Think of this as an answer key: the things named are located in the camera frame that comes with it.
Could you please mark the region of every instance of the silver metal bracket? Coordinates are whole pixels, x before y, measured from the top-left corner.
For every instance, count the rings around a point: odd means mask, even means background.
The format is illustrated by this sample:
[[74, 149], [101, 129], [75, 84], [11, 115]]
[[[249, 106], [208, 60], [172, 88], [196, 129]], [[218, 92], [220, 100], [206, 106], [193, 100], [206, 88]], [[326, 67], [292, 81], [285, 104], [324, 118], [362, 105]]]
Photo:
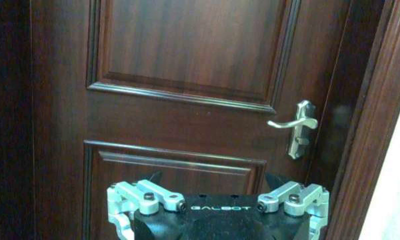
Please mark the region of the silver metal bracket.
[[121, 181], [106, 189], [107, 222], [114, 224], [121, 240], [133, 240], [130, 220], [134, 212], [152, 215], [158, 212], [158, 203], [172, 212], [185, 211], [185, 199], [178, 192], [170, 192], [148, 180], [129, 184]]
[[278, 205], [284, 203], [290, 194], [297, 194], [300, 191], [301, 185], [289, 181], [272, 192], [260, 194], [257, 196], [257, 210], [262, 213], [278, 211]]
[[292, 137], [288, 146], [288, 155], [292, 159], [300, 158], [305, 154], [306, 146], [309, 145], [309, 131], [317, 128], [317, 120], [314, 117], [314, 105], [308, 100], [302, 100], [297, 104], [294, 121], [273, 122], [268, 121], [268, 126], [277, 129], [292, 129]]
[[272, 192], [257, 196], [257, 210], [262, 213], [276, 212], [280, 203], [289, 216], [310, 215], [308, 239], [317, 240], [320, 229], [328, 225], [329, 192], [325, 188], [317, 184], [302, 188], [298, 183], [289, 181]]

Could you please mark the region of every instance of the door jamb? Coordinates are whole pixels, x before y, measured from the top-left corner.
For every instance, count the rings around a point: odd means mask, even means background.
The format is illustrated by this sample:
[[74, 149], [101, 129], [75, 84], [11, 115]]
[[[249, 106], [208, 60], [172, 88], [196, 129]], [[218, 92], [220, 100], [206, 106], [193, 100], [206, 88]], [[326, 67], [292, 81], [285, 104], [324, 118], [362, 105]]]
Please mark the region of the door jamb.
[[328, 240], [360, 236], [400, 113], [400, 0], [382, 7], [366, 68], [332, 189]]

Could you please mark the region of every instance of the bolt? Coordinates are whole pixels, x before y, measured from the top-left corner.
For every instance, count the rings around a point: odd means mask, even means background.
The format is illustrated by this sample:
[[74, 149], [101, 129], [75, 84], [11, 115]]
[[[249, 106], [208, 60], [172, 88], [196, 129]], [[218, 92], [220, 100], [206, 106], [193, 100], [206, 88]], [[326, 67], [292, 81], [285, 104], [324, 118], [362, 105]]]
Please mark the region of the bolt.
[[297, 194], [290, 194], [288, 196], [288, 200], [292, 202], [292, 203], [298, 203], [300, 202], [300, 195]]
[[262, 202], [258, 202], [258, 203], [257, 203], [256, 209], [257, 209], [257, 211], [258, 211], [260, 213], [264, 213], [264, 212], [265, 212], [266, 207], [265, 207], [265, 205], [264, 205]]
[[152, 192], [145, 192], [144, 199], [148, 201], [154, 200], [154, 194]]
[[177, 204], [177, 209], [180, 211], [180, 213], [185, 213], [185, 210], [186, 210], [186, 204], [184, 201], [181, 201], [178, 204]]

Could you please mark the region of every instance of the door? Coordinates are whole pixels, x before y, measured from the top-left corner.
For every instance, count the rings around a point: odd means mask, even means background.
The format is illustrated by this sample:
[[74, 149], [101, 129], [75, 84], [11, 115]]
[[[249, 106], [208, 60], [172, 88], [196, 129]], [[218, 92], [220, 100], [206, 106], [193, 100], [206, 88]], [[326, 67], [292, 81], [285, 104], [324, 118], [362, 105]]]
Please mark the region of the door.
[[305, 180], [296, 104], [324, 108], [345, 0], [33, 0], [38, 239], [113, 239], [106, 187], [161, 171], [181, 193]]

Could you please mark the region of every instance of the door lock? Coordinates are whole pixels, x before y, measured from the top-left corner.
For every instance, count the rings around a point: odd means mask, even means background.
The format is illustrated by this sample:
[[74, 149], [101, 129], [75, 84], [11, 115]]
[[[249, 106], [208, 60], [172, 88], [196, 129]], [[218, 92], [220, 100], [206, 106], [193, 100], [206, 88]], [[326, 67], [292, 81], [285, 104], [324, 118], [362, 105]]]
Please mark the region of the door lock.
[[288, 147], [288, 155], [292, 159], [300, 158], [305, 154], [306, 146], [309, 145], [309, 131], [317, 128], [317, 120], [314, 116], [314, 105], [308, 100], [302, 100], [297, 104], [296, 118], [293, 121], [278, 123], [268, 121], [268, 126], [276, 129], [292, 129], [290, 143]]

